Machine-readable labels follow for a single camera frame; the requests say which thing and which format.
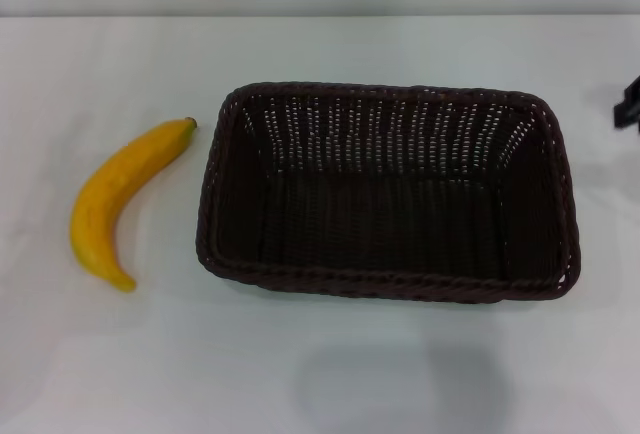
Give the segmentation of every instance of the banana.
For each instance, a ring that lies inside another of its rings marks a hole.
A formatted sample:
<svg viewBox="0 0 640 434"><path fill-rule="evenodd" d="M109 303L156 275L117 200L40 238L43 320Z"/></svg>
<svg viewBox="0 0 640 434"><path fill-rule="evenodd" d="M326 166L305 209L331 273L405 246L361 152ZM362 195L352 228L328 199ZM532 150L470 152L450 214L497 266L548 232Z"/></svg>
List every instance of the banana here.
<svg viewBox="0 0 640 434"><path fill-rule="evenodd" d="M136 288L118 262L115 225L129 199L189 146L196 121L190 117L151 129L115 153L86 182L71 214L71 247L92 274L121 291Z"/></svg>

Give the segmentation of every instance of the wicker basket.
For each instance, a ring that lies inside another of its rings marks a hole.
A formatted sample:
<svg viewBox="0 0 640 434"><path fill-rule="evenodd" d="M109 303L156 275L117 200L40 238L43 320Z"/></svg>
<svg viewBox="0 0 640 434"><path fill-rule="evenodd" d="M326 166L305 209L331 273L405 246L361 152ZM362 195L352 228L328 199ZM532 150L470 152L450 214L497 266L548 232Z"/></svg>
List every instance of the wicker basket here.
<svg viewBox="0 0 640 434"><path fill-rule="evenodd" d="M347 297L553 299L580 273L556 117L537 97L483 89L236 90L196 246L217 276Z"/></svg>

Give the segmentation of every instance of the brown basket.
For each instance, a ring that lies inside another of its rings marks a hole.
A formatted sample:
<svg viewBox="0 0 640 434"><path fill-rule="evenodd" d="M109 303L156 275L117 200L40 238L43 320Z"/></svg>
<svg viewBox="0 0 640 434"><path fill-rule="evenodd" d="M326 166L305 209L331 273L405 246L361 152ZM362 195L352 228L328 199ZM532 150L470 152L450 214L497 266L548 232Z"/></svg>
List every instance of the brown basket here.
<svg viewBox="0 0 640 434"><path fill-rule="evenodd" d="M289 292L554 299L580 273L553 112L519 92L254 84L220 111L196 246Z"/></svg>

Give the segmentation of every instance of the white table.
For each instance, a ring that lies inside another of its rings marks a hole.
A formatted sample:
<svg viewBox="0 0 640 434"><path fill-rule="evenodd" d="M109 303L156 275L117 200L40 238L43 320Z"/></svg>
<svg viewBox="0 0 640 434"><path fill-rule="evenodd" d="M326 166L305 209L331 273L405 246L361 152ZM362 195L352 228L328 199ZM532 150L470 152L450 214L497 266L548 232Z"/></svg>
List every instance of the white table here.
<svg viewBox="0 0 640 434"><path fill-rule="evenodd" d="M637 17L0 20L0 432L640 432L640 137L611 108L640 75ZM491 306L276 294L194 248L217 110L255 81L492 87L559 117L582 277ZM192 148L118 228L139 280L85 274L82 182L156 123Z"/></svg>

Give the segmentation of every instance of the rectangular basket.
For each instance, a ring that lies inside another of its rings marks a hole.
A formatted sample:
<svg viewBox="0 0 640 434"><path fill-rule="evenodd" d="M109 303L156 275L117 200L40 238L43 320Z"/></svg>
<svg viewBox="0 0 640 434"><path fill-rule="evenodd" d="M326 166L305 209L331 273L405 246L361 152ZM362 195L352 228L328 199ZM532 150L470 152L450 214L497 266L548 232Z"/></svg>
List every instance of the rectangular basket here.
<svg viewBox="0 0 640 434"><path fill-rule="evenodd" d="M264 83L224 102L200 262L288 292L553 299L580 273L569 165L519 92Z"/></svg>

